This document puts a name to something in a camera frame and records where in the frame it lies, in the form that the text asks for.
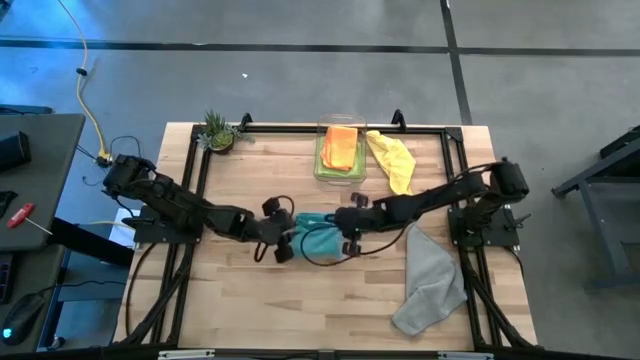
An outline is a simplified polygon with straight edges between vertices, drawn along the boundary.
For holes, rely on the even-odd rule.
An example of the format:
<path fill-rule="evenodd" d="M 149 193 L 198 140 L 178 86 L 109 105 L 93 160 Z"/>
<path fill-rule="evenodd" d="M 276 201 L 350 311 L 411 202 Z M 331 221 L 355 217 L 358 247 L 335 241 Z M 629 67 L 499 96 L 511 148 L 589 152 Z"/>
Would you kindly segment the red handled screwdriver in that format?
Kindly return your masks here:
<path fill-rule="evenodd" d="M 33 203 L 26 203 L 22 206 L 7 222 L 7 227 L 10 229 L 17 228 L 22 223 L 27 222 L 39 230 L 43 231 L 48 235 L 52 235 L 52 232 L 48 229 L 45 229 L 43 226 L 37 224 L 33 220 L 30 219 L 30 215 L 35 210 L 35 205 Z"/>

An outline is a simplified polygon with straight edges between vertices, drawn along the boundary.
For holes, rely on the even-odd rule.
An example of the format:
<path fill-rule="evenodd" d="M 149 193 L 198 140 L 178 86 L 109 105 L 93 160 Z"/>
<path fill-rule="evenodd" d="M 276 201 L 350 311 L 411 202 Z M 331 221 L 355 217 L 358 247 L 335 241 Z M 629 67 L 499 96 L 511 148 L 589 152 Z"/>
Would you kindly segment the white paper sheet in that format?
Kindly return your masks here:
<path fill-rule="evenodd" d="M 134 241 L 135 230 L 131 227 L 127 227 L 123 222 L 125 218 L 129 218 L 131 214 L 124 208 L 119 208 L 115 219 L 112 221 L 112 228 L 109 235 L 109 240 L 119 245 L 137 249 L 139 245 Z"/>

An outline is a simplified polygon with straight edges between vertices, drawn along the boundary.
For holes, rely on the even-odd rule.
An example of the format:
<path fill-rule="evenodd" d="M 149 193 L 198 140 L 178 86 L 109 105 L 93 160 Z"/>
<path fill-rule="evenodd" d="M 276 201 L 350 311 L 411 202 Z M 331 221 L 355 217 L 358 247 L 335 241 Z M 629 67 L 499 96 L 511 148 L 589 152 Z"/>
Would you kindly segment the dark low desk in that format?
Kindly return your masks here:
<path fill-rule="evenodd" d="M 59 271 L 65 257 L 65 248 L 49 245 L 36 251 L 13 255 L 12 290 L 9 301 L 0 303 L 0 356 L 15 353 L 31 353 L 38 348 L 42 329 L 51 303 L 52 290 L 43 293 L 44 305 L 26 339 L 19 345 L 9 346 L 2 341 L 2 325 L 6 315 L 18 300 L 28 293 L 35 293 L 58 282 Z"/>

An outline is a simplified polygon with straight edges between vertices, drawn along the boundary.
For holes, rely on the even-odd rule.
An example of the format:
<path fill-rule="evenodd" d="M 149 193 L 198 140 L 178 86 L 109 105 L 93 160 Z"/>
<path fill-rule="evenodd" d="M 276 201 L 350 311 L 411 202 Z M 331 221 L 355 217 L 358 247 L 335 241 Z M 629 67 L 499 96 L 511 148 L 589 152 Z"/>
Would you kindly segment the potted succulent plant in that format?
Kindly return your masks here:
<path fill-rule="evenodd" d="M 225 155 L 233 149 L 236 141 L 253 144 L 255 139 L 239 126 L 228 123 L 219 113 L 205 113 L 203 130 L 197 135 L 197 142 L 204 150 Z"/>

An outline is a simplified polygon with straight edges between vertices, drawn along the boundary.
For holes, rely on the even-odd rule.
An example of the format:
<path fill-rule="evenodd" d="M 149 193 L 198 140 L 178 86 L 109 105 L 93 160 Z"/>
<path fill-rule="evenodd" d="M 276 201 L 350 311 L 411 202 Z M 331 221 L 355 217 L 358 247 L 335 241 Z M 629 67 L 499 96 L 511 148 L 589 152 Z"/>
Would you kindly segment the yellow microfiber towel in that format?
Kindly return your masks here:
<path fill-rule="evenodd" d="M 378 165 L 389 179 L 391 191 L 396 195 L 412 195 L 410 184 L 416 160 L 404 143 L 377 130 L 367 131 L 366 140 Z"/>

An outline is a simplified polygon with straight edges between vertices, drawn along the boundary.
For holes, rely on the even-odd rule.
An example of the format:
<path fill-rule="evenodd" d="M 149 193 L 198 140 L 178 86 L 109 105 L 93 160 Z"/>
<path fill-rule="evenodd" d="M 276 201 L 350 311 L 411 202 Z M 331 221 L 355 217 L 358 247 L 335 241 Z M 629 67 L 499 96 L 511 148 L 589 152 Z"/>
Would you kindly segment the black aluminium table frame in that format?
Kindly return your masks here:
<path fill-rule="evenodd" d="M 158 170 L 180 182 L 195 123 L 168 123 L 156 162 Z M 317 130 L 306 124 L 249 124 L 255 143 L 239 143 L 229 155 L 212 155 L 204 197 L 262 216 L 272 196 L 293 198 L 297 212 L 333 212 L 349 206 L 360 190 L 371 200 L 392 195 L 388 180 L 368 155 L 367 178 L 355 190 L 319 183 L 314 177 Z M 439 134 L 401 134 L 417 161 L 414 192 L 447 181 Z M 334 267 L 304 259 L 277 264 L 269 250 L 253 261 L 255 245 L 223 239 L 205 230 L 196 245 L 187 284 L 178 346 L 220 349 L 471 350 L 466 304 L 419 336 L 408 337 L 391 323 L 405 301 L 405 240 L 379 254 Z M 143 261 L 129 304 L 131 330 L 159 295 L 168 246 L 157 245 Z M 493 296 L 512 325 L 536 344 L 520 266 L 502 248 L 485 250 Z"/>

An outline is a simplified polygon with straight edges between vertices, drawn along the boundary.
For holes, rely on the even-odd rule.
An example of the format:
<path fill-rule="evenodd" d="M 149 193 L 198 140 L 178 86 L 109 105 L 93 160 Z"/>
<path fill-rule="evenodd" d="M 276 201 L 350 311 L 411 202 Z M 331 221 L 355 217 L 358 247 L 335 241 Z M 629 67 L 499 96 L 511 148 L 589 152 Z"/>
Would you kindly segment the grey side desk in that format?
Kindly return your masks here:
<path fill-rule="evenodd" d="M 82 114 L 0 116 L 0 134 L 27 134 L 31 150 L 29 163 L 0 172 L 0 191 L 18 194 L 0 219 L 0 252 L 31 251 L 46 244 L 49 235 L 35 226 L 24 222 L 10 229 L 7 222 L 33 203 L 30 219 L 50 230 L 84 123 Z"/>

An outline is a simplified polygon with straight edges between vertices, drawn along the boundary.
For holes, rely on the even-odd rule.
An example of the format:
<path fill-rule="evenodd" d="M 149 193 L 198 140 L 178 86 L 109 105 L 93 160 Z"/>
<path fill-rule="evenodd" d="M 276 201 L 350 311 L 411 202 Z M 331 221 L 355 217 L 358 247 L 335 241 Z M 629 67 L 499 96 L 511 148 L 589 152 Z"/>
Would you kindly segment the black keyboard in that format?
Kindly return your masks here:
<path fill-rule="evenodd" d="M 0 253 L 0 304 L 6 304 L 11 296 L 13 255 Z"/>

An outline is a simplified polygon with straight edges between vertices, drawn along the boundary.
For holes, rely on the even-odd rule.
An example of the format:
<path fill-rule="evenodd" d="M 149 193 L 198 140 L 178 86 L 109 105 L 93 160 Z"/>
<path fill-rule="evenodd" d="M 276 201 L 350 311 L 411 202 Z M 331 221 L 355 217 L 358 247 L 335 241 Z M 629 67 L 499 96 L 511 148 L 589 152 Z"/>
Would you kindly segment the grey microfiber towel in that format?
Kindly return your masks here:
<path fill-rule="evenodd" d="M 447 319 L 467 294 L 458 262 L 416 225 L 409 227 L 406 244 L 406 300 L 392 323 L 413 337 Z"/>

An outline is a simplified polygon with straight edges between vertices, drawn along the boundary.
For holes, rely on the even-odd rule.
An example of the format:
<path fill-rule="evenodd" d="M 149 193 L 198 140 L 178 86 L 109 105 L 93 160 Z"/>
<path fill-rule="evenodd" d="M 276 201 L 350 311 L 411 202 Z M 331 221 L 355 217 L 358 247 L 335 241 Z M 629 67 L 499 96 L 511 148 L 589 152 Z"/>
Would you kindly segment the orange microfiber towel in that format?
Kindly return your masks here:
<path fill-rule="evenodd" d="M 321 152 L 323 165 L 336 170 L 350 170 L 355 163 L 357 143 L 356 128 L 329 126 Z"/>

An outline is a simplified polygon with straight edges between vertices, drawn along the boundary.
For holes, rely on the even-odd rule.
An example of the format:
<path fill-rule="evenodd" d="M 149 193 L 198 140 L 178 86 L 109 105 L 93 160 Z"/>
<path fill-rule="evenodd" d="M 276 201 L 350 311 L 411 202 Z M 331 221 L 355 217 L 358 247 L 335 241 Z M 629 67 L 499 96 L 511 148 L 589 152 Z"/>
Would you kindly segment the black computer mouse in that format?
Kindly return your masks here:
<path fill-rule="evenodd" d="M 5 345 L 21 344 L 29 335 L 44 306 L 41 293 L 26 294 L 20 298 L 4 318 L 0 339 Z"/>

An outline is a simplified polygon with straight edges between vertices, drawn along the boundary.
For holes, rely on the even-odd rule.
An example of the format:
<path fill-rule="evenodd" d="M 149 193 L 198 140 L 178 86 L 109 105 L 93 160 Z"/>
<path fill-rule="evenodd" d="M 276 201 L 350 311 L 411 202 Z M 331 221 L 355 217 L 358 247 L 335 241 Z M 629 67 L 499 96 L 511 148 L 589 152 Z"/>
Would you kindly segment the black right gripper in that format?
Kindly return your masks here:
<path fill-rule="evenodd" d="M 346 239 L 342 245 L 343 254 L 359 257 L 362 234 L 379 230 L 384 222 L 384 210 L 380 206 L 368 207 L 369 197 L 359 192 L 353 192 L 350 200 L 355 207 L 338 208 L 333 214 L 333 223 Z"/>

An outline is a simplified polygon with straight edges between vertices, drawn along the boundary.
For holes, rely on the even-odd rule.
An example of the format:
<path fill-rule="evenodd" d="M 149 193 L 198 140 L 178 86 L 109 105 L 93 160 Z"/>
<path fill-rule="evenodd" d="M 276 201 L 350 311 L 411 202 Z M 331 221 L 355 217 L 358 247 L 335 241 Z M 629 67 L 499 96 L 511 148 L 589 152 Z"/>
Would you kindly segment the black desk speaker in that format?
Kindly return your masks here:
<path fill-rule="evenodd" d="M 0 172 L 31 161 L 29 137 L 21 131 L 0 134 Z"/>

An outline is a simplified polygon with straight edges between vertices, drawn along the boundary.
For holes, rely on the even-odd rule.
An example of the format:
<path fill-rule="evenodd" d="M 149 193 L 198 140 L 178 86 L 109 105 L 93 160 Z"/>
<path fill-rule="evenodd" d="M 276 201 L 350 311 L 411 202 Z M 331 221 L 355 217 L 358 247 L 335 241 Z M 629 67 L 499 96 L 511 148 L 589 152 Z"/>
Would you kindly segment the small black device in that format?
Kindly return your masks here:
<path fill-rule="evenodd" d="M 11 202 L 18 196 L 14 191 L 0 191 L 0 219 L 5 215 Z"/>

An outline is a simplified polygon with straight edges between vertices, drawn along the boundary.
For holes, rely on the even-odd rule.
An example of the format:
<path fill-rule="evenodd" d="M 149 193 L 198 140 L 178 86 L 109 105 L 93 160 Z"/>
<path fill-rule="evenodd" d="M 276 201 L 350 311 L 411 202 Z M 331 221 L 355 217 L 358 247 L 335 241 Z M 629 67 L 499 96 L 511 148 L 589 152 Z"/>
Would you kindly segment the dark metal cart frame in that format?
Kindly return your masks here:
<path fill-rule="evenodd" d="M 558 199 L 577 191 L 603 246 L 609 274 L 584 284 L 587 292 L 640 286 L 627 250 L 640 251 L 640 125 L 599 151 L 599 160 L 551 189 Z"/>

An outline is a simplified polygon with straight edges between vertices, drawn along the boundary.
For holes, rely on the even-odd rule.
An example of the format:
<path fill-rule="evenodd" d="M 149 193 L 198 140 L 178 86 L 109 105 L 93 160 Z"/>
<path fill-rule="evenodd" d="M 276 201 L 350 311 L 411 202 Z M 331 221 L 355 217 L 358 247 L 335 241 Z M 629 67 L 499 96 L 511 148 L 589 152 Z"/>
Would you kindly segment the teal microfiber towel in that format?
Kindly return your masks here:
<path fill-rule="evenodd" d="M 340 259 L 343 257 L 344 238 L 341 231 L 325 220 L 327 213 L 299 213 L 290 245 L 294 256 L 306 254 L 312 260 Z"/>

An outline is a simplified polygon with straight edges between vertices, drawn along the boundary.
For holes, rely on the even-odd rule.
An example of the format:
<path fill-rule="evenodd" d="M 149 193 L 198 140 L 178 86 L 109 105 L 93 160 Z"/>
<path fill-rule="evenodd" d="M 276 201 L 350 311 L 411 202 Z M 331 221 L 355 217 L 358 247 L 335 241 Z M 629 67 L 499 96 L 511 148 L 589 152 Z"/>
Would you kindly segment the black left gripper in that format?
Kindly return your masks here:
<path fill-rule="evenodd" d="M 295 228 L 294 200 L 290 196 L 275 196 L 262 204 L 265 218 L 259 221 L 261 239 L 254 250 L 253 260 L 260 263 L 270 246 L 276 246 L 274 256 L 282 264 L 294 257 L 290 245 Z"/>

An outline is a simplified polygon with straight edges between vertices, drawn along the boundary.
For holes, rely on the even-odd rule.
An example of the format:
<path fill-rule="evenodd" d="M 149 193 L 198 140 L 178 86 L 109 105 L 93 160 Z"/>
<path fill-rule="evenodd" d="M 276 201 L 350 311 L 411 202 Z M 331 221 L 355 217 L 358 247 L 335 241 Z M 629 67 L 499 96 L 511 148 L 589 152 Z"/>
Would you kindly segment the black rectangular bar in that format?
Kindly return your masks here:
<path fill-rule="evenodd" d="M 51 224 L 48 244 L 62 245 L 69 250 L 94 257 L 116 266 L 129 267 L 134 251 L 104 237 L 96 235 L 78 225 L 55 217 Z"/>

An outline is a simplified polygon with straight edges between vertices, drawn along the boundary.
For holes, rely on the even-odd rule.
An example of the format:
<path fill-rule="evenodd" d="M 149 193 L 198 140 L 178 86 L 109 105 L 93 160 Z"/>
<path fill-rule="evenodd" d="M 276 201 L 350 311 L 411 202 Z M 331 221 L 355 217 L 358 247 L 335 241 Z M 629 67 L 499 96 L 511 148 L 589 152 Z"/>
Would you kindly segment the clear plastic bin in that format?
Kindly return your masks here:
<path fill-rule="evenodd" d="M 320 118 L 320 120 L 317 122 L 316 139 L 321 136 L 325 137 L 329 126 L 344 126 L 344 127 L 356 128 L 358 131 L 358 143 L 362 143 L 364 145 L 364 149 L 367 153 L 367 144 L 365 139 L 367 123 L 363 117 L 356 116 L 356 115 L 344 115 L 344 114 L 323 115 Z M 356 184 L 359 184 L 366 179 L 365 177 L 360 181 L 355 181 L 354 179 L 346 179 L 346 178 L 326 178 L 326 177 L 317 178 L 316 176 L 315 178 L 318 181 L 322 181 L 335 186 L 355 186 Z"/>

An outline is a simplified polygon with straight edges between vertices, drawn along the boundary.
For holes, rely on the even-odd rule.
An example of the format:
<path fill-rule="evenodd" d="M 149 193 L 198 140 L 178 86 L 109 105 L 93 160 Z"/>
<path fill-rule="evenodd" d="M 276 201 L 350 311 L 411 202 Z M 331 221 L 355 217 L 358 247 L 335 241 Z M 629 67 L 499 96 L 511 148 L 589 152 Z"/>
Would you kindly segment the green microfiber towel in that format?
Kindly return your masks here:
<path fill-rule="evenodd" d="M 366 151 L 362 143 L 357 144 L 356 156 L 354 159 L 354 165 L 349 170 L 338 170 L 334 168 L 326 167 L 323 163 L 322 152 L 325 137 L 321 136 L 316 139 L 316 151 L 315 151 L 315 168 L 314 175 L 317 178 L 346 178 L 360 181 L 366 177 Z"/>

